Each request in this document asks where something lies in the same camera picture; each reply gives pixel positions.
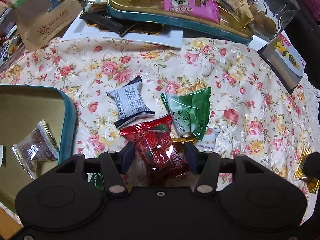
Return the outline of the gold ingot chocolate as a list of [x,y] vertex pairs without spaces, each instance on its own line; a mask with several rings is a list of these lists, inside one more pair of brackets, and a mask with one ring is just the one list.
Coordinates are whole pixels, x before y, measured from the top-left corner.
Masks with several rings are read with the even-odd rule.
[[172,138],[171,140],[175,144],[185,144],[185,143],[188,143],[188,142],[191,142],[192,144],[195,144],[195,142],[197,142],[197,139],[194,136],[181,137],[181,138]]

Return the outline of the red candy packet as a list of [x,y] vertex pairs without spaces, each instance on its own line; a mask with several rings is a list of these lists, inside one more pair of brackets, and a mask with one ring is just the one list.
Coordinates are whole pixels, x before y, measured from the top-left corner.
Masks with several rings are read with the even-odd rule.
[[172,117],[161,118],[125,127],[120,131],[136,146],[144,161],[150,186],[164,186],[166,181],[184,175],[189,165],[183,161],[173,145],[171,133]]

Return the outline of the brown walnut snack packet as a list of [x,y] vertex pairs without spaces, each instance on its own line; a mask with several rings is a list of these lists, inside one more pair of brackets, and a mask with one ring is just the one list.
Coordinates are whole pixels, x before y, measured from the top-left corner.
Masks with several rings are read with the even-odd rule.
[[36,179],[37,163],[56,160],[58,145],[46,122],[41,120],[22,141],[12,145],[12,153],[31,179]]

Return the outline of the gold tin tray with snacks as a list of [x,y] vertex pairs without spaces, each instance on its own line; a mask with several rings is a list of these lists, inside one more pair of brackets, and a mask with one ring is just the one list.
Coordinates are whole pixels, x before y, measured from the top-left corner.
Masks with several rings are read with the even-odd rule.
[[239,21],[234,9],[224,0],[215,0],[220,13],[220,23],[210,22],[186,14],[164,10],[164,0],[108,0],[111,16],[121,20],[154,22],[203,32],[233,42],[249,44],[253,30]]

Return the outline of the small white pink packet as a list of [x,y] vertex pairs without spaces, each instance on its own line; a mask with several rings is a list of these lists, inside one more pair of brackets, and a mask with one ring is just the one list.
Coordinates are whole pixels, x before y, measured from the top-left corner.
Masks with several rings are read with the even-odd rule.
[[196,148],[200,152],[204,151],[210,151],[213,152],[215,148],[216,143],[216,136],[217,136],[218,130],[213,128],[207,128],[206,133],[202,140],[198,140],[195,144]]

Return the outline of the green candy packet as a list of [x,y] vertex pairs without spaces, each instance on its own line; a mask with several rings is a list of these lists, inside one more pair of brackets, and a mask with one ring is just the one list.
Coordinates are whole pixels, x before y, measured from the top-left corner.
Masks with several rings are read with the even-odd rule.
[[197,140],[203,139],[209,122],[210,95],[210,87],[187,95],[161,94],[179,137],[192,134]]

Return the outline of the white black snack packet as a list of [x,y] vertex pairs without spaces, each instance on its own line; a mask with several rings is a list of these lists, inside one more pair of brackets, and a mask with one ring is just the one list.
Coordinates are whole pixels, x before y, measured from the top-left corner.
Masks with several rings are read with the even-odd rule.
[[120,129],[136,118],[144,118],[155,115],[155,112],[143,101],[141,96],[142,78],[137,76],[125,86],[107,92],[116,103],[118,110],[118,120],[114,123]]

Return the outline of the floral tablecloth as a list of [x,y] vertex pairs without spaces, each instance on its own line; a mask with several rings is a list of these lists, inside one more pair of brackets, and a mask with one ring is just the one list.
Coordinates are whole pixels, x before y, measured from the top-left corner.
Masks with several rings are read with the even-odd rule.
[[304,219],[313,215],[316,191],[294,174],[304,152],[319,149],[319,90],[304,76],[288,92],[246,45],[188,38],[170,49],[113,38],[54,39],[1,71],[1,84],[63,91],[78,115],[73,151],[94,158],[127,143],[115,126],[120,111],[112,94],[137,77],[154,118],[172,116],[172,138],[194,136],[200,151],[223,158],[249,156],[297,186],[306,196]]

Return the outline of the gold wrapped candy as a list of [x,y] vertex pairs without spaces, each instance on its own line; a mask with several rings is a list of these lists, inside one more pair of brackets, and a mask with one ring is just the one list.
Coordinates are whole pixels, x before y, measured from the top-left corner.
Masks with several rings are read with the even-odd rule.
[[294,178],[306,183],[308,191],[316,194],[319,188],[319,152],[306,148],[299,160]]

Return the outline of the gold tin box teal rim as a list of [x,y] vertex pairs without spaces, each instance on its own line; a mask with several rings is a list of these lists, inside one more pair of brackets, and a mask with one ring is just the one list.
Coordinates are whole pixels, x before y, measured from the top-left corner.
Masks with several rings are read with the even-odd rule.
[[1,203],[72,155],[75,105],[53,87],[1,85]]

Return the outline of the tiger desk calendar block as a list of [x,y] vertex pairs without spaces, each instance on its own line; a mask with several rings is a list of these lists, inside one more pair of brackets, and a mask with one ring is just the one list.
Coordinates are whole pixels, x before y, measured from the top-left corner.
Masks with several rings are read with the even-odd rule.
[[304,76],[306,62],[283,34],[279,34],[258,50],[261,58],[271,67],[289,94]]

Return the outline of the pink snack packet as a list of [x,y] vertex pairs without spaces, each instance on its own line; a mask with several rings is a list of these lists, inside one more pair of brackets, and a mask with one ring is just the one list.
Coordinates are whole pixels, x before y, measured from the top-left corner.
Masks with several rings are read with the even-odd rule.
[[219,7],[215,0],[164,0],[164,10],[220,23]]

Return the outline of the beige triangular snack packet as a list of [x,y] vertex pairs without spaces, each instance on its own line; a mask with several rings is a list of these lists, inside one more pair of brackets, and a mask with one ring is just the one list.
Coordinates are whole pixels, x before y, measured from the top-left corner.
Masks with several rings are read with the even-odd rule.
[[254,20],[247,0],[228,0],[228,3],[236,11],[239,16],[239,21],[243,25],[248,25]]

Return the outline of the brown paper bag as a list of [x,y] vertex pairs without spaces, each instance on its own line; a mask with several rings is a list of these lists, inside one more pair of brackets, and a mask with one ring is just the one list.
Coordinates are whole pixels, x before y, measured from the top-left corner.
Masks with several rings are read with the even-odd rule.
[[14,10],[18,33],[29,51],[45,46],[78,16],[78,0],[1,0]]

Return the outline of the large glass jar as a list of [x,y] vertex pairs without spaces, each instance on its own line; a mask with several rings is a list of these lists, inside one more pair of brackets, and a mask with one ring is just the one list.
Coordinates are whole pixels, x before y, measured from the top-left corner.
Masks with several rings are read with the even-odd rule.
[[300,10],[297,0],[253,0],[250,4],[255,35],[270,41],[281,33]]

